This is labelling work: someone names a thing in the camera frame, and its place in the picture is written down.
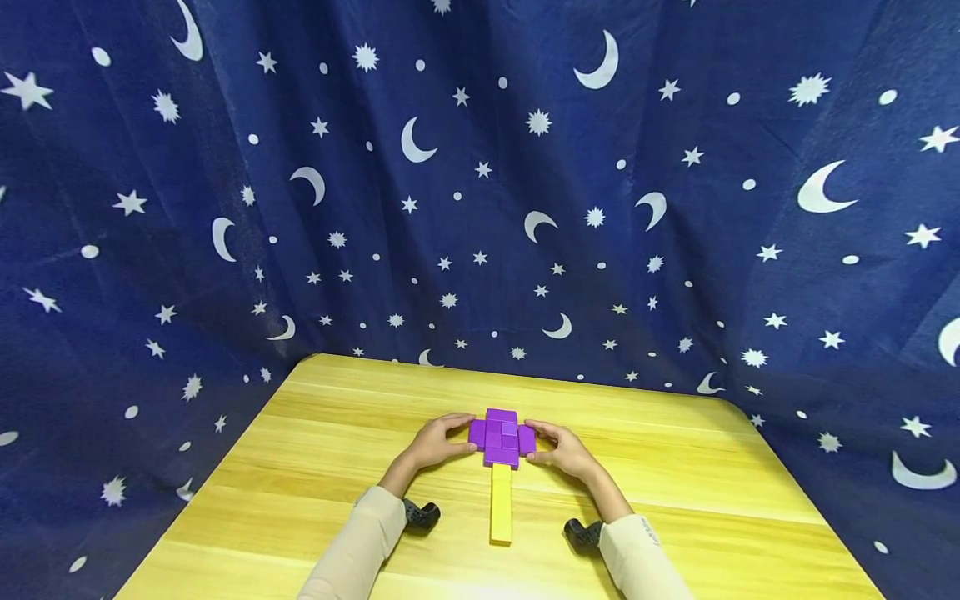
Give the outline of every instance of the table surface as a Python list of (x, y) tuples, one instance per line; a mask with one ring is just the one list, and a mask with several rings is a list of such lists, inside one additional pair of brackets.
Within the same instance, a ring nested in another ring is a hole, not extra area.
[[(280, 386), (117, 598), (296, 597), (353, 501), (428, 418), (488, 406), (579, 433), (699, 600), (881, 597), (726, 401), (317, 355)], [(597, 513), (551, 469), (521, 461), (515, 472), (509, 547), (488, 540), (481, 453), (422, 473), (408, 497), (436, 502), (443, 517), (428, 536), (401, 538), (371, 598), (620, 597), (599, 557), (566, 544), (566, 520)]]

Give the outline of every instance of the blue curtain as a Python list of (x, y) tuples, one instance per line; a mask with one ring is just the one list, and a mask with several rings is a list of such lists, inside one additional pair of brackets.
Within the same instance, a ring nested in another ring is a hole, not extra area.
[(3, 0), (0, 596), (109, 598), (323, 351), (720, 396), (954, 598), (948, 4)]

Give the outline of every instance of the purple block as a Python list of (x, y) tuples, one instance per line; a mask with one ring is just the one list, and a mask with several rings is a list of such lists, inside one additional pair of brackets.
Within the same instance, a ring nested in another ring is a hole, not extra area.
[(502, 442), (500, 442), (500, 430), (496, 427), (487, 427), (487, 439), (486, 446), (487, 449), (490, 448), (499, 448)]
[(477, 444), (477, 448), (484, 449), (487, 441), (487, 422), (482, 419), (474, 419), (470, 422), (470, 432), (467, 435), (467, 441)]
[(488, 408), (487, 420), (501, 420), (516, 423), (516, 412), (500, 410), (499, 408)]
[(519, 428), (520, 454), (526, 456), (530, 452), (537, 451), (537, 440), (534, 437), (534, 430), (527, 425), (521, 425)]
[(510, 468), (516, 470), (520, 466), (520, 456), (516, 453), (516, 450), (488, 446), (483, 453), (483, 465), (484, 467), (490, 467), (493, 463), (510, 465)]

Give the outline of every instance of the beige sleeve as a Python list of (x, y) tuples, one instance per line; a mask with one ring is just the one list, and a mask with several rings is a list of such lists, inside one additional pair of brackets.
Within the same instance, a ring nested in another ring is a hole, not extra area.
[(600, 552), (627, 600), (693, 600), (645, 517), (627, 515), (604, 525)]
[(402, 501), (380, 487), (367, 490), (313, 567), (297, 600), (367, 600), (406, 524)]

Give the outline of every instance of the wooden block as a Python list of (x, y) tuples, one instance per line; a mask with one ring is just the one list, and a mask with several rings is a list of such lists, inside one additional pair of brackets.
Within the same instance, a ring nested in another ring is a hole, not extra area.
[(511, 494), (514, 472), (507, 465), (491, 466), (490, 478), (490, 543), (510, 545), (513, 541), (513, 502)]

